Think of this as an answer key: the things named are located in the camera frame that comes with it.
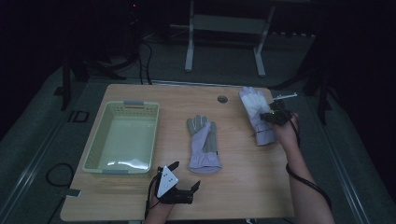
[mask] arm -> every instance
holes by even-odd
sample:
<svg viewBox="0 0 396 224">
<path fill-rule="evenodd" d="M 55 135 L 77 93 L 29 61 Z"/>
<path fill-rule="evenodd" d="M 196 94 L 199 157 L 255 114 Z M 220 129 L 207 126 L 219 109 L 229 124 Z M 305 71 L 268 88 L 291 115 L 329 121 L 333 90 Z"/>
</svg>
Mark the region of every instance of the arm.
<svg viewBox="0 0 396 224">
<path fill-rule="evenodd" d="M 165 223 L 173 207 L 174 204 L 158 203 L 155 207 L 149 210 L 148 216 L 146 217 L 145 220 L 145 224 Z"/>
<path fill-rule="evenodd" d="M 297 127 L 297 115 L 291 121 Z M 297 137 L 291 124 L 274 125 L 279 144 L 286 152 L 290 169 L 298 176 L 315 183 L 306 167 L 303 155 L 297 144 Z M 334 223 L 332 212 L 323 196 L 307 185 L 290 177 L 291 199 L 297 223 Z"/>
<path fill-rule="evenodd" d="M 155 183 L 152 186 L 152 192 L 154 191 Z M 174 204 L 160 203 L 157 197 L 151 194 L 151 200 L 149 202 L 148 216 L 145 219 L 145 224 L 163 224 L 168 219 Z"/>
</svg>

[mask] table leg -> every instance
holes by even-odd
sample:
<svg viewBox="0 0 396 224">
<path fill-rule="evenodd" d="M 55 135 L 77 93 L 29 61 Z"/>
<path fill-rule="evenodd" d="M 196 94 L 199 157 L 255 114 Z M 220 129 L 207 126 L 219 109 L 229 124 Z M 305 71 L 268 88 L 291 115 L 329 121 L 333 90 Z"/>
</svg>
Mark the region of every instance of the table leg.
<svg viewBox="0 0 396 224">
<path fill-rule="evenodd" d="M 186 72 L 192 71 L 192 59 L 194 56 L 194 1 L 191 0 L 190 4 L 189 46 L 187 47 L 186 65 L 184 67 Z"/>
<path fill-rule="evenodd" d="M 266 20 L 264 27 L 262 29 L 262 36 L 260 39 L 260 43 L 258 46 L 254 47 L 254 49 L 253 49 L 254 58 L 256 59 L 256 66 L 257 66 L 257 71 L 258 71 L 259 77 L 265 77 L 264 65 L 262 63 L 262 47 L 264 45 L 265 37 L 267 37 L 267 35 L 268 35 L 268 30 L 270 28 L 271 20 L 274 16 L 274 11 L 275 11 L 275 7 L 271 7 L 270 12 L 268 13 L 267 20 Z"/>
</svg>

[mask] glove cuff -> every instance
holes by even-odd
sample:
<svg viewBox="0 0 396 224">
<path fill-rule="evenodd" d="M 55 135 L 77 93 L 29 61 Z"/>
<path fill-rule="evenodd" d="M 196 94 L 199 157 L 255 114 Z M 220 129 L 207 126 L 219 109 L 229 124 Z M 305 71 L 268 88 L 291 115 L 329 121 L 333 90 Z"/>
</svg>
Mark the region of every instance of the glove cuff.
<svg viewBox="0 0 396 224">
<path fill-rule="evenodd" d="M 191 155 L 189 169 L 199 174 L 215 173 L 221 169 L 217 152 L 194 153 Z"/>
<path fill-rule="evenodd" d="M 268 123 L 260 123 L 254 129 L 257 146 L 264 146 L 276 141 L 276 134 Z"/>
</svg>

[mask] white glove held in hand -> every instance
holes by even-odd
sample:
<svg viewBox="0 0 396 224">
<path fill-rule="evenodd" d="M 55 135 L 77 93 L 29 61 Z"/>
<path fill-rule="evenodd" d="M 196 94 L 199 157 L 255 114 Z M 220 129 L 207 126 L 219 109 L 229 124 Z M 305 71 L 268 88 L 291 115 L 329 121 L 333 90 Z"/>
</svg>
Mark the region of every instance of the white glove held in hand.
<svg viewBox="0 0 396 224">
<path fill-rule="evenodd" d="M 257 146 L 267 145 L 276 141 L 276 134 L 271 125 L 260 119 L 260 114 L 270 111 L 262 91 L 252 87 L 243 87 L 239 97 L 247 111 L 247 116 L 256 135 Z"/>
</svg>

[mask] person's left hand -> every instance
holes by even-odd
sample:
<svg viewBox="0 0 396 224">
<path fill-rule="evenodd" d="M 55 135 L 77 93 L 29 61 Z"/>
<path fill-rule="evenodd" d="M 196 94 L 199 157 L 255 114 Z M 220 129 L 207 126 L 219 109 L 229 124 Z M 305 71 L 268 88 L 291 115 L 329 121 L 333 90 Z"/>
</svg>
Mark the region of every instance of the person's left hand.
<svg viewBox="0 0 396 224">
<path fill-rule="evenodd" d="M 155 194 L 155 181 L 151 187 L 151 199 L 149 201 L 148 216 L 146 217 L 145 223 L 165 223 L 171 213 L 174 204 L 161 203 L 160 200 L 154 195 Z"/>
</svg>

